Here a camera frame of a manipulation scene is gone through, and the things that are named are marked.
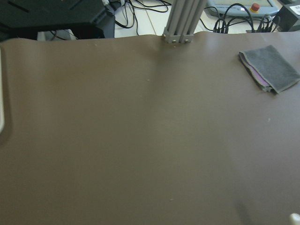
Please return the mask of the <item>aluminium frame post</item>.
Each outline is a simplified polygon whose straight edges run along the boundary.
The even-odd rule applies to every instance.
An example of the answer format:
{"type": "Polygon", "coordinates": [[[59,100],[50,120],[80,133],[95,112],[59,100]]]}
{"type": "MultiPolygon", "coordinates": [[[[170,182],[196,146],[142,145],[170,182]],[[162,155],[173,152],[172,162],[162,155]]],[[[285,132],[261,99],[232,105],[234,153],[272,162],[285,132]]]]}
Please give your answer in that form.
{"type": "Polygon", "coordinates": [[[175,0],[163,36],[167,43],[190,43],[203,13],[205,0],[175,0]]]}

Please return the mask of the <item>teach pendant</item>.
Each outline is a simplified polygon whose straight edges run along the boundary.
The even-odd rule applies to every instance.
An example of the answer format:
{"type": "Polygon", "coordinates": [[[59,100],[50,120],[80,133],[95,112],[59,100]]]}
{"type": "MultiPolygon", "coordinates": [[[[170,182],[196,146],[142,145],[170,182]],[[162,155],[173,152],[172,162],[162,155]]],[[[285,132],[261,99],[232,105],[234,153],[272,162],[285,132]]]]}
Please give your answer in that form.
{"type": "Polygon", "coordinates": [[[279,11],[273,0],[208,0],[206,7],[213,16],[248,16],[248,11],[252,17],[261,18],[279,11]]]}

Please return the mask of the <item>folded grey cloth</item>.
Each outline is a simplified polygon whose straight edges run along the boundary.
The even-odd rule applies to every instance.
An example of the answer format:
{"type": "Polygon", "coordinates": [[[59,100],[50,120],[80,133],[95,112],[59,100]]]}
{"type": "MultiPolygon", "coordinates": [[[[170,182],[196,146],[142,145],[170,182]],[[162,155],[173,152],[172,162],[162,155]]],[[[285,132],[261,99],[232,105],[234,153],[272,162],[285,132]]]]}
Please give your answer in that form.
{"type": "Polygon", "coordinates": [[[239,52],[254,82],[265,92],[279,94],[300,81],[300,73],[272,45],[239,52]]]}

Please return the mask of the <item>beige rabbit tray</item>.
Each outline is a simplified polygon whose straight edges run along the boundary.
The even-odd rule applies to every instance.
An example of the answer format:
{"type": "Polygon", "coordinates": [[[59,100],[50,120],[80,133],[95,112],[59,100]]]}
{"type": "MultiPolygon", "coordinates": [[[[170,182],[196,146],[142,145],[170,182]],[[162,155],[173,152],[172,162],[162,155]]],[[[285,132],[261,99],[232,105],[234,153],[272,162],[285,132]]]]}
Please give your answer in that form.
{"type": "Polygon", "coordinates": [[[2,133],[5,126],[4,116],[4,98],[3,98],[3,78],[2,78],[2,61],[0,61],[0,132],[2,133]]]}

